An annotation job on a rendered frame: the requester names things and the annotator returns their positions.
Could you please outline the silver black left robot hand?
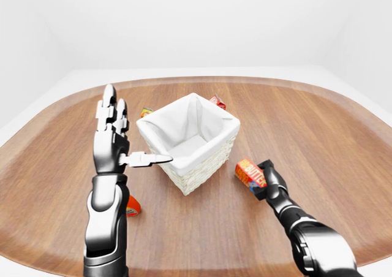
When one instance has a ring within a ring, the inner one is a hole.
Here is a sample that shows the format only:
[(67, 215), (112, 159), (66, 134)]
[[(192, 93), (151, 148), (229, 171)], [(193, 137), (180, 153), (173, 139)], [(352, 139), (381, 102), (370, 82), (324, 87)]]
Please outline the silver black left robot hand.
[(116, 99), (116, 90), (111, 84), (105, 87), (102, 100), (97, 104), (96, 118), (93, 158), (98, 174), (123, 173), (127, 165), (150, 167), (173, 160), (166, 154), (147, 154), (144, 151), (128, 153), (130, 142), (126, 135), (129, 130), (127, 104), (124, 99)]

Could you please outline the red carton with gable top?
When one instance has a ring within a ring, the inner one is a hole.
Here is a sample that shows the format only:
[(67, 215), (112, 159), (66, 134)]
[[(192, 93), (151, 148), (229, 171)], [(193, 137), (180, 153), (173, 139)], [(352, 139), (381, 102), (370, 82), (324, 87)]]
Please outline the red carton with gable top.
[(218, 107), (222, 108), (223, 110), (226, 110), (226, 104), (223, 102), (223, 100), (218, 96), (217, 93), (214, 94), (214, 96), (212, 96), (209, 99), (210, 102), (212, 102), (213, 104), (217, 105)]

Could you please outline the orange red tin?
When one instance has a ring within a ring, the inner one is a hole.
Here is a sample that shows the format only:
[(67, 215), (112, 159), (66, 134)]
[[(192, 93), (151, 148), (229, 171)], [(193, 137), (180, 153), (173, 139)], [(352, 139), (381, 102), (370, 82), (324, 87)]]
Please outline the orange red tin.
[(129, 200), (126, 206), (126, 216), (134, 217), (141, 212), (141, 205), (138, 200), (132, 195), (129, 196)]

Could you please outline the white lined wicker basket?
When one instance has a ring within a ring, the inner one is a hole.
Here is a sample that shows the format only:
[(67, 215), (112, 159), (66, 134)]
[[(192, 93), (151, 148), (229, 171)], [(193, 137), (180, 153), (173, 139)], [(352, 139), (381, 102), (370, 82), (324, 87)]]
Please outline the white lined wicker basket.
[(188, 94), (137, 120), (148, 148), (173, 158), (162, 170), (184, 195), (228, 160), (240, 121), (211, 101)]

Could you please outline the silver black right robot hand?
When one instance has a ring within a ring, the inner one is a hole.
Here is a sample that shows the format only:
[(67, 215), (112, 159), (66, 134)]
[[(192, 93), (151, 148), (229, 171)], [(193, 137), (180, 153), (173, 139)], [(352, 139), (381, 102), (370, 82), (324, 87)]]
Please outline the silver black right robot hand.
[(288, 194), (288, 188), (285, 180), (274, 168), (271, 160), (266, 160), (257, 165), (263, 171), (266, 180), (266, 187), (255, 188), (255, 196), (259, 200), (275, 199), (281, 191)]

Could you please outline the red orange butter box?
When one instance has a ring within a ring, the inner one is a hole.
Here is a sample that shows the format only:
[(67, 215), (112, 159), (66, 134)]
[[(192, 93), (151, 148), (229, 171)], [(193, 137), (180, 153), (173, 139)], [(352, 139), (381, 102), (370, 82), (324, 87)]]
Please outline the red orange butter box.
[(247, 157), (236, 164), (235, 175), (253, 194), (261, 195), (266, 192), (267, 183), (263, 170)]

